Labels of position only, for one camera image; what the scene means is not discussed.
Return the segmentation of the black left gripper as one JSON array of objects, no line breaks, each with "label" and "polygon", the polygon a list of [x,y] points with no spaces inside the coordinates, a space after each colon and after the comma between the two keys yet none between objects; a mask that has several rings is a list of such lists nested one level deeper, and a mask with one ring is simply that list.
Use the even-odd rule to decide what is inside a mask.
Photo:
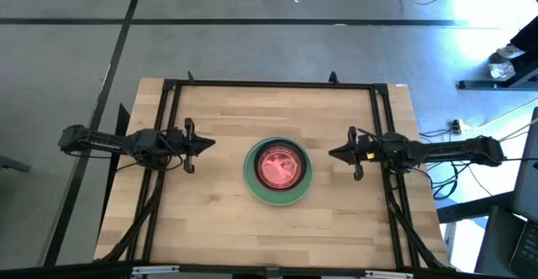
[{"label": "black left gripper", "polygon": [[184,121],[184,130],[173,128],[160,132],[160,138],[164,146],[172,155],[180,159],[183,170],[186,173],[194,173],[193,156],[200,155],[215,143],[214,139],[195,135],[194,128],[193,120],[186,118]]}]

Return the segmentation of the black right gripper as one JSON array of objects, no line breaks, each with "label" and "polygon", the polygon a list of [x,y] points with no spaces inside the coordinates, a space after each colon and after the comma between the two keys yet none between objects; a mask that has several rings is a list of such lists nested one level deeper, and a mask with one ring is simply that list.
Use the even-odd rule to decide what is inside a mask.
[{"label": "black right gripper", "polygon": [[[349,153],[347,152],[349,150],[349,145],[351,146],[350,162]],[[355,126],[351,126],[348,130],[348,143],[330,150],[329,155],[353,166],[354,180],[360,181],[364,177],[364,170],[361,162],[376,161],[377,149],[378,139],[376,135]],[[375,154],[373,160],[367,159],[367,153],[369,152]]]}]

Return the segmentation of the large green plastic plate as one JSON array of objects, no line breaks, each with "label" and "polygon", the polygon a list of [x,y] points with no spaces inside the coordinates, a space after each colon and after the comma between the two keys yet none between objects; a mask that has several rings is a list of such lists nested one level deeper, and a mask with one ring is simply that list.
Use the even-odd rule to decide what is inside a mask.
[{"label": "large green plastic plate", "polygon": [[306,150],[293,139],[271,137],[255,144],[243,166],[246,186],[260,201],[285,206],[309,190],[313,169]]}]

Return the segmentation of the person's white shoe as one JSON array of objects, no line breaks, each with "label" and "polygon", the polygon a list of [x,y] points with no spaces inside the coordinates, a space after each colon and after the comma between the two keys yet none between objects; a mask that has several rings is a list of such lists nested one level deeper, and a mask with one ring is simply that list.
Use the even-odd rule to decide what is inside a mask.
[{"label": "person's white shoe", "polygon": [[496,53],[505,59],[514,59],[523,55],[525,52],[515,45],[507,44],[504,47],[500,47],[496,50]]},{"label": "person's white shoe", "polygon": [[510,78],[515,75],[514,65],[510,61],[491,63],[488,65],[488,69],[493,79]]}]

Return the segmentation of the grey laptop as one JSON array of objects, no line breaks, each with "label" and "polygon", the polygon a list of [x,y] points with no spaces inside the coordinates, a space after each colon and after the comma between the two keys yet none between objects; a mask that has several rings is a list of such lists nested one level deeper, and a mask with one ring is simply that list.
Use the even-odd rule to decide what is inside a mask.
[{"label": "grey laptop", "polygon": [[538,279],[538,224],[525,224],[509,268],[519,279]]}]

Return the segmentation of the person's leg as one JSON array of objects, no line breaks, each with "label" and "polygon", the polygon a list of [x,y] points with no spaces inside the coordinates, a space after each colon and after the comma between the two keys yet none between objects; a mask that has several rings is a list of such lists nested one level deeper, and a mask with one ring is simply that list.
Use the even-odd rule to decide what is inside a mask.
[{"label": "person's leg", "polygon": [[510,62],[515,68],[538,66],[538,15],[532,19],[509,43],[523,54]]}]

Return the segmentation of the black aluminium table frame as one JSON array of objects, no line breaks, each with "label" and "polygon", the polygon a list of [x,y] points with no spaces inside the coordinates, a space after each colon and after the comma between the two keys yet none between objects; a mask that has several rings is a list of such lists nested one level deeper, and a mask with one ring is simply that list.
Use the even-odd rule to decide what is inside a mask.
[{"label": "black aluminium table frame", "polygon": [[[189,80],[165,91],[160,79],[140,81],[128,130],[182,125],[214,145],[194,160],[195,172],[173,166],[163,181],[154,226],[143,226],[129,255],[153,263],[393,269],[413,265],[403,232],[392,233],[385,193],[392,179],[364,165],[353,178],[329,156],[350,126],[372,133],[417,135],[409,91],[390,85],[335,82]],[[287,206],[262,202],[246,186],[243,165],[259,141],[297,141],[313,165],[313,181]]]}]

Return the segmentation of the black overhead mount beam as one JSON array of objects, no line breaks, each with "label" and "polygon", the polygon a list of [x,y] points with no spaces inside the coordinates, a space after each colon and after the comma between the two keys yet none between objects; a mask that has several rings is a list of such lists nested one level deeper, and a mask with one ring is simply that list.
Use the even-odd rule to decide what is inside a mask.
[{"label": "black overhead mount beam", "polygon": [[40,266],[0,270],[0,279],[115,279],[168,273],[247,274],[264,277],[279,276],[353,276],[377,279],[517,279],[481,273],[466,273],[450,268],[429,269],[403,266],[396,269],[367,268],[306,268],[281,266],[201,266],[154,265],[143,261],[98,261],[85,264]]}]

